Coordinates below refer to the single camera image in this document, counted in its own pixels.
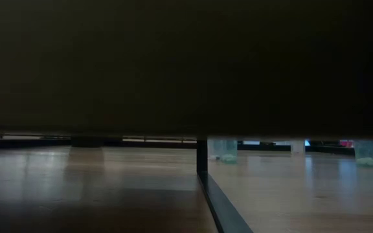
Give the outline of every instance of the black frame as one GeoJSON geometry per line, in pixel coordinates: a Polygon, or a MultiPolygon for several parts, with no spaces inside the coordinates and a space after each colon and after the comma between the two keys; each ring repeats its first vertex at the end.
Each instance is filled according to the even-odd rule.
{"type": "Polygon", "coordinates": [[[218,232],[252,233],[248,224],[235,209],[215,180],[208,173],[207,140],[197,140],[197,175],[211,210],[218,232]]]}

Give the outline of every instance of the wooden floor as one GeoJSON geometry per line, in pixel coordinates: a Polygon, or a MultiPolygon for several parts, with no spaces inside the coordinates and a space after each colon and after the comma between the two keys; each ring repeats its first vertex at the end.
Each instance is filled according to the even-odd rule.
{"type": "Polygon", "coordinates": [[[351,156],[239,151],[209,173],[254,232],[373,232],[373,168],[351,156]]]}
{"type": "Polygon", "coordinates": [[[0,232],[216,232],[192,150],[0,150],[0,232]]]}

